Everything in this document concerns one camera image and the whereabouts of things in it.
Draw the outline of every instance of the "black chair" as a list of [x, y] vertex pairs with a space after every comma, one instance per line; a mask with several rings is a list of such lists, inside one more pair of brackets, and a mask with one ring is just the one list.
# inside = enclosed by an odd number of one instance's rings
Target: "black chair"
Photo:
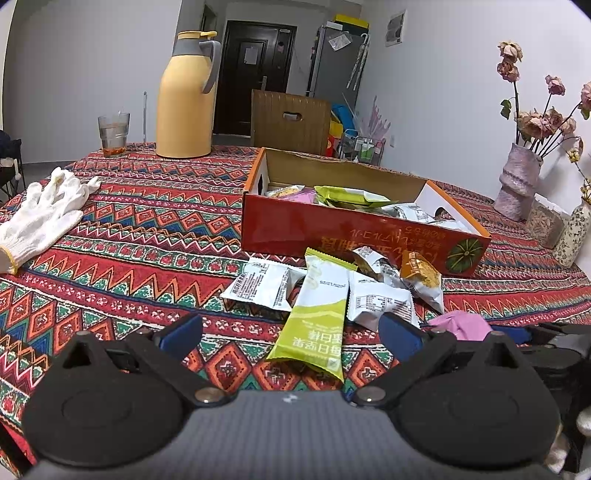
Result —
[[[23, 189], [26, 189], [27, 184], [25, 183], [25, 176], [22, 172], [21, 145], [21, 139], [12, 140], [5, 131], [0, 130], [0, 158], [17, 159], [22, 186]], [[15, 178], [15, 174], [14, 166], [0, 167], [0, 190], [4, 192], [9, 199], [17, 194], [20, 183], [20, 180]]]

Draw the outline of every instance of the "pink vase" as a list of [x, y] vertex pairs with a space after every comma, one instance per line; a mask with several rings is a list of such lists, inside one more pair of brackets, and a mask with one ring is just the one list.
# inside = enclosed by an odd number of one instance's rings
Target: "pink vase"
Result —
[[542, 158], [525, 147], [513, 144], [503, 173], [501, 191], [493, 207], [497, 212], [519, 221], [527, 218], [538, 185]]

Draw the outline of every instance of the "dark door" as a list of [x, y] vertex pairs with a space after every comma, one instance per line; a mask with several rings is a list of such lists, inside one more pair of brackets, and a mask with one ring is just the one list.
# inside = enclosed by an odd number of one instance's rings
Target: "dark door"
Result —
[[228, 21], [217, 86], [213, 130], [251, 134], [251, 91], [284, 92], [296, 27]]

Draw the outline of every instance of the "red box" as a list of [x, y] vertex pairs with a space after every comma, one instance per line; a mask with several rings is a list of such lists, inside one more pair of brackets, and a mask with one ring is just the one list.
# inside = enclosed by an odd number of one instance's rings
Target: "red box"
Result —
[[[472, 233], [264, 196], [269, 187], [288, 185], [366, 190], [393, 202], [416, 202], [431, 216], [443, 208]], [[491, 241], [489, 232], [431, 180], [270, 148], [263, 148], [252, 166], [242, 206], [242, 249], [286, 257], [303, 257], [312, 247], [351, 260], [351, 249], [367, 245], [400, 266], [407, 249], [445, 275], [469, 277]]]

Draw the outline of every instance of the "thermos handle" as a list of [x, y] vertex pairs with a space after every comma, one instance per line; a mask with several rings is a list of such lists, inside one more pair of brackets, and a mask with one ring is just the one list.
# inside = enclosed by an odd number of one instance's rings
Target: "thermos handle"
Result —
[[209, 78], [203, 85], [203, 93], [209, 93], [213, 88], [213, 84], [216, 83], [217, 74], [220, 70], [220, 63], [222, 62], [222, 44], [216, 40], [207, 40], [200, 42], [199, 46], [204, 47], [209, 45], [212, 48], [212, 71], [209, 74]]

